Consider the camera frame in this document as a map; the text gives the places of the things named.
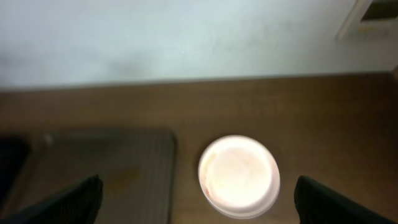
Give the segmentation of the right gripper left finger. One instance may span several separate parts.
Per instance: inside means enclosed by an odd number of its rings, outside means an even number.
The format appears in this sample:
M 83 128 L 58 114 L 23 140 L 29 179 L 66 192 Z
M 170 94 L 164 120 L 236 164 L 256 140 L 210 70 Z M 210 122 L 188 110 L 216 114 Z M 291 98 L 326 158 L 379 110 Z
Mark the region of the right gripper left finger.
M 2 219 L 1 223 L 93 224 L 101 208 L 102 199 L 103 181 L 98 175 L 94 175 Z

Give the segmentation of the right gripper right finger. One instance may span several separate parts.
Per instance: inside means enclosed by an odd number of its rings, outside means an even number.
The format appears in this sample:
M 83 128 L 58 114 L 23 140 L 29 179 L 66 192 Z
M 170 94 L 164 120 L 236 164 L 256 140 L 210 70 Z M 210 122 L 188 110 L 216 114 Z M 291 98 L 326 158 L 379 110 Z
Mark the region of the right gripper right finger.
M 297 180 L 294 204 L 300 224 L 394 224 L 305 175 Z

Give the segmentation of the white plate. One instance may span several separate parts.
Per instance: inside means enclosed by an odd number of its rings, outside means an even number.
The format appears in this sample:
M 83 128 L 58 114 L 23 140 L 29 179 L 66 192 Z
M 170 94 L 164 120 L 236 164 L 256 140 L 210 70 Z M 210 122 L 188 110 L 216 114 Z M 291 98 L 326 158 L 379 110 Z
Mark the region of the white plate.
M 280 192 L 280 172 L 270 151 L 242 135 L 211 142 L 198 162 L 198 181 L 208 203 L 233 219 L 266 213 Z

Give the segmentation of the dark brown serving tray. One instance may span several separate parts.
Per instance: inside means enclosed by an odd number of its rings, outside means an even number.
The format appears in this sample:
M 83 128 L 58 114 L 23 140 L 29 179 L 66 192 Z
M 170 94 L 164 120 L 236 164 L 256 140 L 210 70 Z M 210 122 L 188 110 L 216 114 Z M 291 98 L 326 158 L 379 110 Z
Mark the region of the dark brown serving tray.
M 176 149 L 164 129 L 44 134 L 32 144 L 1 220 L 98 175 L 103 199 L 94 223 L 168 223 Z

